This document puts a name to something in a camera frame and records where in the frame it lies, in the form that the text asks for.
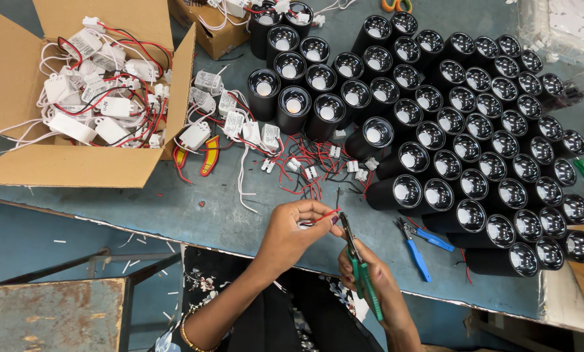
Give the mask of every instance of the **open cardboard box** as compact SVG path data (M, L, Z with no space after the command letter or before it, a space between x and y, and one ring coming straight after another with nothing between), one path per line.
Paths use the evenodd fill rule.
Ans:
M161 44L173 53L165 138L165 148L171 148L173 143L169 141L183 128L186 119L195 28L190 29L180 48L174 51L166 0L33 0L33 3L44 40L0 15L0 130L40 117L36 101L48 78L37 69L42 47L47 40L56 42L58 36L74 35L83 29L83 18L89 16L98 17L111 28L124 28L141 41ZM127 59L134 54L125 51ZM9 130L5 135L18 138L28 127ZM26 139L35 139L48 131L45 124L37 124ZM73 147L48 138L0 156L0 185L142 188L164 151L164 148Z
M199 0L168 0L168 9L184 28L190 29L193 24L196 26L196 41L213 59L229 53L250 38L250 33L246 30L246 25L234 26L227 22L224 28L218 31L210 31L203 27L199 21L199 16L210 26L218 26L225 21L224 16L211 6L205 6ZM244 18L229 15L235 23L242 23L249 19L249 12Z

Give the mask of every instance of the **woman's left hand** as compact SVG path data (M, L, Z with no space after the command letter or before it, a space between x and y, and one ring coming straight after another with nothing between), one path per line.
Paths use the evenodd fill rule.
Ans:
M300 229L300 220L318 220L333 209L317 200L305 199L280 204L272 211L259 251L252 266L273 281L293 267L305 250L327 232L342 236L343 231L335 224L339 217L335 212L314 223L310 228Z

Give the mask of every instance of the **blue table surface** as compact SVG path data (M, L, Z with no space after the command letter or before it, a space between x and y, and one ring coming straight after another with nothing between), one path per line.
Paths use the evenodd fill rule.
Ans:
M314 9L320 9L332 1L317 0L315 3ZM441 4L446 3L430 0L415 2L414 15L421 29L435 29L444 37L455 31L464 31L473 37L516 33L518 14L515 4L507 5L502 1L462 1L452 3L450 7L439 6ZM11 12L4 6L0 7L1 13L7 15L8 11ZM332 57L350 50L361 23L368 15L385 15L378 0L370 4L361 0L345 11L334 10L324 14L327 15L327 23L323 28L312 28L311 34L327 40ZM175 36L185 33L176 23L173 24L173 32ZM264 61L251 55L248 43L227 55L235 58L244 54L233 61L213 61L200 46L197 46L197 53L194 72L204 69L215 73L222 65L230 63L232 65L222 74L222 80L226 89L238 89L241 92L246 91L248 74L265 66ZM545 71L553 71L565 79L581 71L581 68L558 62L554 65L546 64ZM569 114L577 117L574 122L565 118ZM552 115L562 122L564 128L572 126L584 135L584 103ZM9 141L0 139L0 151L10 147ZM206 178L198 176L203 157L188 156L184 172L194 185L179 180L171 162L159 162L143 189L34 187L30 190L25 187L0 186L0 199L103 220L116 226L160 234L190 244L254 256L272 208L296 200L299 196L281 190L279 172L262 172L261 162L254 164L255 160L261 160L262 157L251 151L244 163L243 191L257 195L244 196L244 202L260 214L243 208L237 192L237 176L243 152L244 148L240 146L221 152L215 170ZM292 182L284 181L283 185L294 187ZM335 182L321 183L323 201L332 207L335 206L337 185ZM447 252L416 237L414 241L433 278L430 283L423 282L410 258L404 237L393 223L399 214L395 211L374 211L364 199L347 188L342 187L344 192L340 196L339 206L349 215L356 235L389 265L401 289L514 315L534 319L538 317L538 278L519 279L471 273L474 283L471 286L464 265L455 266L456 262L462 260L458 249ZM572 189L584 196L584 180L579 180ZM199 205L201 201L205 202L203 207ZM344 245L345 242L339 238L325 236L307 250L297 265L337 274L336 258Z

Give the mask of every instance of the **red and yellow pliers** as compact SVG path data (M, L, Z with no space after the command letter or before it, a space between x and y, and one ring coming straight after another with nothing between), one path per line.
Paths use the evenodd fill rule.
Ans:
M410 0L381 0L381 5L385 12L397 10L412 13L412 2Z

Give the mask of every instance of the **gold bangle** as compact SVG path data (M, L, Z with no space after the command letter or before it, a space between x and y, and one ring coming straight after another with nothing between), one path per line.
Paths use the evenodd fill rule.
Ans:
M200 349L200 348L194 346L194 343L192 343L192 341L187 340L186 329L184 328L184 324L186 324L186 318L188 315L189 314L184 315L183 320L181 321L181 337L186 342L186 344L196 352L214 352L215 350L217 350L218 347L220 346L220 344L218 344L216 347L214 347L210 350L204 350L204 349Z

